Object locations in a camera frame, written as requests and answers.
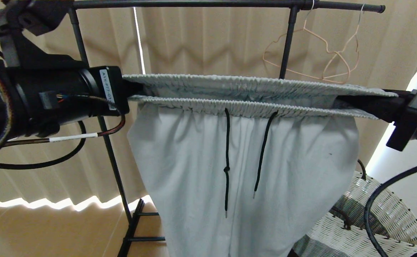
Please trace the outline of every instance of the hanger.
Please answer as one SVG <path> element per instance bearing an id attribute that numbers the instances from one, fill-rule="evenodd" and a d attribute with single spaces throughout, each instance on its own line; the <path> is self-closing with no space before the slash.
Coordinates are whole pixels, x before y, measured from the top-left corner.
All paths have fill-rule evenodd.
<path id="1" fill-rule="evenodd" d="M 327 40 L 326 40 L 326 39 L 324 39 L 322 36 L 319 36 L 318 34 L 316 34 L 316 33 L 314 33 L 313 31 L 311 31 L 311 30 L 309 30 L 309 29 L 307 29 L 307 28 L 306 28 L 306 21 L 307 21 L 307 19 L 308 19 L 308 15 L 309 15 L 309 14 L 310 14 L 310 12 L 313 10 L 314 5 L 315 5 L 315 0 L 313 0 L 313 4 L 311 5 L 311 9 L 310 9 L 310 11 L 307 13 L 307 15 L 306 15 L 306 17 L 305 17 L 305 21 L 304 21 L 304 23 L 303 23 L 303 28 L 298 29 L 298 30 L 295 30 L 294 32 L 306 31 L 306 32 L 308 32 L 309 34 L 311 34 L 311 35 L 313 35 L 313 36 L 317 37 L 318 39 L 320 39 L 321 41 L 323 41 L 323 42 L 326 44 L 326 52 L 327 52 L 328 54 L 334 54 L 334 55 L 332 56 L 332 58 L 329 60 L 329 62 L 327 63 L 326 67 L 324 68 L 324 71 L 322 72 L 321 77 L 316 77 L 316 76 L 307 75 L 307 74 L 300 73 L 300 72 L 297 72 L 297 71 L 293 71 L 293 70 L 290 70 L 290 69 L 286 69 L 286 70 L 287 70 L 287 71 L 289 71 L 289 72 L 293 72 L 293 73 L 295 73 L 295 74 L 298 74 L 298 75 L 306 76 L 306 77 L 313 78 L 313 79 L 317 79 L 317 80 L 323 80 L 323 81 L 326 81 L 326 82 L 331 82 L 331 83 L 345 84 L 345 83 L 346 83 L 346 82 L 350 79 L 351 72 L 352 72 L 352 71 L 354 71 L 354 70 L 357 68 L 358 64 L 359 64 L 359 56 L 360 56 L 360 54 L 359 54 L 359 42 L 358 42 L 358 38 L 357 38 L 357 33 L 358 33 L 358 31 L 359 31 L 359 26 L 360 26 L 360 18 L 361 18 L 361 15 L 362 15 L 362 10 L 363 10 L 363 7 L 364 7 L 364 5 L 365 5 L 365 4 L 363 4 L 363 5 L 362 5 L 362 7 L 360 8 L 360 13 L 359 13 L 359 21 L 358 21 L 358 23 L 357 23 L 357 27 L 356 27 L 356 31 L 355 31 L 355 33 L 354 33 L 354 34 L 350 37 L 350 39 L 348 39 L 348 41 L 346 41 L 346 43 L 345 43 L 345 45 L 344 45 L 344 47 L 343 47 L 343 49 L 342 49 L 341 51 L 329 51 L 329 43 L 327 42 Z M 270 61 L 266 60 L 266 59 L 265 59 L 265 53 L 267 52 L 267 49 L 269 49 L 269 47 L 270 47 L 272 44 L 274 44 L 274 43 L 278 43 L 278 42 L 279 42 L 279 40 L 280 40 L 283 36 L 285 36 L 286 34 L 287 34 L 287 33 L 280 35 L 276 41 L 272 41 L 272 42 L 271 42 L 271 43 L 270 43 L 270 44 L 269 44 L 269 45 L 265 48 L 264 53 L 262 54 L 262 60 L 264 60 L 265 62 L 267 62 L 267 63 L 269 63 L 269 64 L 271 64 L 271 65 L 274 65 L 274 66 L 276 66 L 276 67 L 280 68 L 280 66 L 279 66 L 279 65 L 276 65 L 276 64 L 274 64 L 274 63 L 272 63 L 272 62 L 270 62 Z M 357 60 L 356 60 L 356 64 L 355 64 L 354 68 L 352 68 L 352 69 L 351 69 L 351 68 L 350 68 L 350 65 L 347 63 L 347 61 L 346 61 L 346 60 L 345 60 L 345 58 L 343 57 L 342 53 L 346 50 L 347 45 L 350 43 L 350 41 L 351 41 L 352 39 L 356 39 L 356 54 L 357 54 Z M 341 60 L 343 61 L 343 63 L 345 64 L 347 72 L 340 73 L 340 74 L 336 74 L 336 75 L 331 75 L 331 76 L 325 76 L 326 71 L 327 71 L 327 68 L 329 67 L 329 65 L 332 63 L 332 61 L 333 61 L 333 60 L 334 60 L 337 56 L 338 56 L 338 57 L 340 57 L 340 59 L 341 59 Z M 335 81 L 335 80 L 329 80 L 329 78 L 334 78 L 334 77 L 338 77 L 338 76 L 342 76 L 342 75 L 347 75 L 346 80 L 344 80 L 344 81 L 342 81 L 342 82 L 340 82 L 340 81 Z"/>

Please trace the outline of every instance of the white wicker basket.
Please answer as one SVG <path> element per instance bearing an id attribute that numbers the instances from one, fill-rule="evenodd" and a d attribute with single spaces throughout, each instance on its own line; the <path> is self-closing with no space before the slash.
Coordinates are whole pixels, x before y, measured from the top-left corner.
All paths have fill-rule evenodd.
<path id="1" fill-rule="evenodd" d="M 293 247 L 300 257 L 377 257 L 363 222 L 363 208 L 380 185 L 375 179 L 355 172 L 350 188 L 334 205 L 350 218 L 344 221 L 327 213 Z M 390 257 L 410 257 L 417 252 L 417 218 L 394 192 L 386 189 L 373 203 L 370 224 L 381 247 Z"/>

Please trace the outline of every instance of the white cable sleeve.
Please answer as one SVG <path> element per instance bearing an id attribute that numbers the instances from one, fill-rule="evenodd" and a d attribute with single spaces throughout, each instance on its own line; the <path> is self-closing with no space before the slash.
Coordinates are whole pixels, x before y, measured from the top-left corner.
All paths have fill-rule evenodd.
<path id="1" fill-rule="evenodd" d="M 50 142 L 56 142 L 56 141 L 64 141 L 64 140 L 72 140 L 72 139 L 80 139 L 80 138 L 95 138 L 95 137 L 97 137 L 97 133 L 88 133 L 88 134 L 65 136 L 65 137 L 53 137 L 53 138 L 49 138 L 49 140 Z"/>

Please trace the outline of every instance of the floor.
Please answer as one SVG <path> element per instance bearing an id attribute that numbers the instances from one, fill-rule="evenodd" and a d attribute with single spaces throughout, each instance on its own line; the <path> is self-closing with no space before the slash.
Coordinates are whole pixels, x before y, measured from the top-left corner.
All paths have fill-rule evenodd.
<path id="1" fill-rule="evenodd" d="M 144 212 L 154 212 L 147 203 Z M 96 204 L 78 212 L 71 207 L 0 208 L 0 257 L 116 256 L 127 230 L 122 205 L 101 209 Z M 142 217 L 136 236 L 162 236 L 161 220 Z M 165 242 L 135 242 L 129 255 L 168 257 Z"/>

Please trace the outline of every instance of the hanger hook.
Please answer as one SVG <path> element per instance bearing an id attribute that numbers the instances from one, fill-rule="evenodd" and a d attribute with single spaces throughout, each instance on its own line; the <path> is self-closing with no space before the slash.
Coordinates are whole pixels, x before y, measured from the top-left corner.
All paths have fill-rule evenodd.
<path id="1" fill-rule="evenodd" d="M 311 9 L 309 10 L 309 12 L 306 14 L 306 17 L 305 17 L 305 21 L 307 20 L 307 18 L 308 18 L 308 15 L 310 15 L 310 12 L 313 10 L 313 8 L 315 7 L 315 0 L 313 0 L 313 2 L 312 2 L 312 4 L 311 4 Z"/>
<path id="2" fill-rule="evenodd" d="M 360 17 L 362 16 L 362 10 L 365 4 L 362 5 L 362 7 L 360 7 L 360 12 L 359 12 L 359 21 L 357 22 L 357 25 L 360 24 Z"/>

